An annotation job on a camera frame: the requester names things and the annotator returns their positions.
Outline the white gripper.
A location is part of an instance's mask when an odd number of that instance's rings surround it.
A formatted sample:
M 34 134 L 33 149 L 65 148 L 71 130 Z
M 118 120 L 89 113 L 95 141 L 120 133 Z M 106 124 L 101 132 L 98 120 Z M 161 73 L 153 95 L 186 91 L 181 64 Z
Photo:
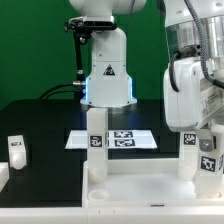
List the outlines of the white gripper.
M 165 118 L 168 127 L 173 132 L 198 129 L 196 135 L 200 150 L 213 151 L 215 149 L 213 123 L 209 122 L 211 119 L 203 120 L 200 112 L 200 80 L 205 78 L 200 62 L 193 58 L 176 61 L 174 76 L 178 92 L 171 87 L 169 70 L 166 70 L 163 80 Z

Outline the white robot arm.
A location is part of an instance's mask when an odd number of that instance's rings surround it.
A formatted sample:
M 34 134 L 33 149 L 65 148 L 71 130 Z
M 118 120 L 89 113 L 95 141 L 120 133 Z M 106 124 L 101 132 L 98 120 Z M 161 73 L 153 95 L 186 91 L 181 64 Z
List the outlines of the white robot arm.
M 119 14 L 140 11 L 147 0 L 69 0 L 80 15 L 69 20 L 79 43 L 93 40 L 92 70 L 83 80 L 84 105 L 135 104 L 126 71 L 126 35 Z M 224 109 L 224 0 L 158 0 L 165 15 L 169 64 L 163 78 L 166 123 L 194 131 L 204 152 L 215 149 L 208 124 Z

